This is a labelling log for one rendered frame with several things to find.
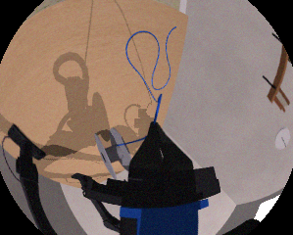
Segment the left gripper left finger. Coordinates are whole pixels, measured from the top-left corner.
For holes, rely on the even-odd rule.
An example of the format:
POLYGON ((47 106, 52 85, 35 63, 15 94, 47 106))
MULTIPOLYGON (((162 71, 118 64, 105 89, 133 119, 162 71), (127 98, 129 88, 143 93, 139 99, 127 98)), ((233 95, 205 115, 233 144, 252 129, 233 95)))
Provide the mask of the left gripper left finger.
POLYGON ((129 168, 160 169, 160 167, 156 128, 154 122, 151 121, 147 137, 131 159, 129 168))

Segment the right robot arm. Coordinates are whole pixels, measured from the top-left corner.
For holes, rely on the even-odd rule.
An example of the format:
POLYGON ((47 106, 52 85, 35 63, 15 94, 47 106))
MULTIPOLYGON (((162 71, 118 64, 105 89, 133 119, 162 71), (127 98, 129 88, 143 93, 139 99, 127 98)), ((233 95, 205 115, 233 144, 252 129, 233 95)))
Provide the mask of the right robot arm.
MULTIPOLYGON (((83 174, 80 174, 80 173, 76 173, 76 174, 72 175, 72 178, 79 180, 79 182, 80 182, 80 184, 82 186, 81 189, 85 193, 87 180, 89 178, 92 178, 92 177, 87 176, 87 175, 83 175, 83 174), (87 177, 87 179, 86 179, 86 177, 87 177)), ((102 202, 95 201, 95 200, 92 200, 92 199, 90 199, 90 201, 93 203, 93 205, 96 208, 96 210, 100 213, 100 215, 101 215, 101 217, 103 219, 105 227, 120 233, 120 224, 119 224, 120 221, 117 218, 115 218, 114 216, 112 216, 106 210, 106 208, 104 207, 102 202)))

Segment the grey disc with black centre hole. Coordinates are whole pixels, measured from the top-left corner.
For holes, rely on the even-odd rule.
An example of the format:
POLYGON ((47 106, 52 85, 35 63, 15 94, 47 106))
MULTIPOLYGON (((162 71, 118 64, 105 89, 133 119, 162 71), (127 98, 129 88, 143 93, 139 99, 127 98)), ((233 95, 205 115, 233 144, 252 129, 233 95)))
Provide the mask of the grey disc with black centre hole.
MULTIPOLYGON (((97 135, 97 133, 94 133, 94 136, 95 136, 95 134, 97 135)), ((130 152, 129 152, 129 150, 128 150, 126 145, 117 146, 119 144, 125 143, 123 138, 122 138, 122 136, 119 134, 119 132, 116 129, 111 128, 109 134, 110 134, 110 141, 111 141, 111 144, 112 144, 111 147, 108 147, 108 148, 104 149, 104 146, 103 146, 103 144, 102 144, 102 142, 101 142, 101 140, 100 140, 98 135, 97 135, 97 138, 95 137, 95 141, 97 139, 96 144, 98 142, 97 147, 99 146, 98 150, 99 150, 99 153, 101 155, 101 158, 102 158, 104 164, 107 167, 107 170, 114 177, 114 179, 117 180, 117 176, 116 176, 116 173, 115 173, 115 171, 113 169, 112 163, 115 162, 115 161, 119 161, 121 163, 121 165, 123 166, 123 168, 128 171, 129 163, 130 163, 130 160, 132 159, 132 157, 131 157, 131 154, 130 154, 130 152), (102 147, 103 147, 103 149, 102 149, 102 147), (105 154, 104 154, 104 152, 105 152, 105 154), (106 158, 106 156, 107 156, 107 158, 106 158)))

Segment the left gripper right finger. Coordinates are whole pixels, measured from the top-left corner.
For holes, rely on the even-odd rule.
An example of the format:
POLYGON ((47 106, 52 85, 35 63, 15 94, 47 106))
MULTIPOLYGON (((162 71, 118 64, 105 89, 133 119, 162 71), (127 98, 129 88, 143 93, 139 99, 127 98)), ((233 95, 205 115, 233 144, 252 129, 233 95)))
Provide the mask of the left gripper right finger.
POLYGON ((161 161, 160 170, 193 169, 192 161, 169 139, 157 122, 155 122, 155 128, 161 161))

